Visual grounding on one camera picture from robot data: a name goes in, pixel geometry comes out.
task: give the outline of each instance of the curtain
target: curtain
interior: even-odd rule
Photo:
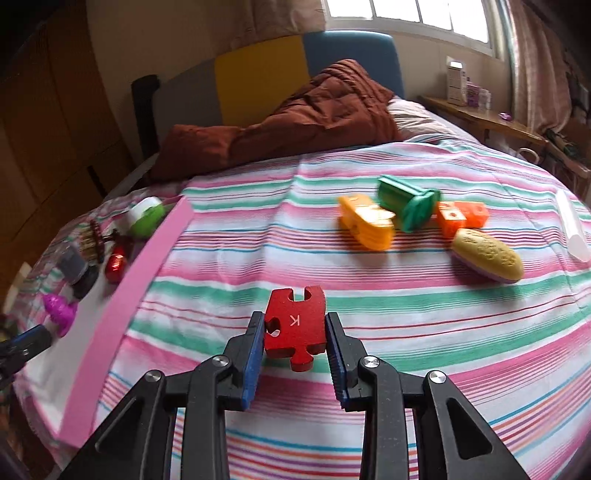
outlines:
[[[216,55],[326,27],[322,0],[206,0],[203,5]]]
[[[571,114],[560,39],[522,0],[501,0],[513,66],[513,116],[543,133],[560,131]]]

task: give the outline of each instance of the striped bedsheet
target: striped bedsheet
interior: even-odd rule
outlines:
[[[337,197],[375,198],[381,174],[439,188],[447,200],[485,202],[483,231],[518,251],[525,278],[499,285],[476,275],[452,259],[431,224],[399,231],[388,252],[364,251],[339,230]],[[183,190],[194,219],[129,325],[96,424],[146,370],[173,374],[220,353],[253,310],[265,310],[271,290],[294,287],[301,298],[304,286],[320,285],[327,308],[370,354],[399,371],[448,373],[532,479],[555,478],[591,427],[591,274],[566,251],[553,203],[560,188],[536,166],[444,135],[195,177]],[[113,215],[150,193],[114,200],[95,215]],[[569,195],[590,240],[591,215]],[[64,235],[74,233],[70,227]],[[23,326],[43,320],[39,294],[61,282],[50,256],[19,297],[14,314]],[[287,360],[264,365],[251,409],[226,415],[231,477],[358,478],[363,415],[341,411],[326,356],[304,374],[291,372]],[[26,385],[18,389],[26,403]],[[174,479],[182,429],[180,411]],[[417,478],[409,411],[407,429]]]

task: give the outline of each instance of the wooden wardrobe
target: wooden wardrobe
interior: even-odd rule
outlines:
[[[0,80],[0,301],[21,264],[134,167],[96,65],[85,0],[56,11]]]

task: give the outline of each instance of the wooden puzzle piece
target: wooden puzzle piece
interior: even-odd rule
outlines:
[[[273,290],[265,312],[267,356],[291,357],[294,372],[312,368],[312,355],[326,350],[325,312],[326,297],[318,286],[306,287],[303,301],[294,301],[291,288]]]

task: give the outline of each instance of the brown duvet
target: brown duvet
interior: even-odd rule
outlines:
[[[175,125],[150,172],[169,181],[266,158],[400,140],[387,107],[393,93],[359,63],[324,69],[260,124],[249,127]]]

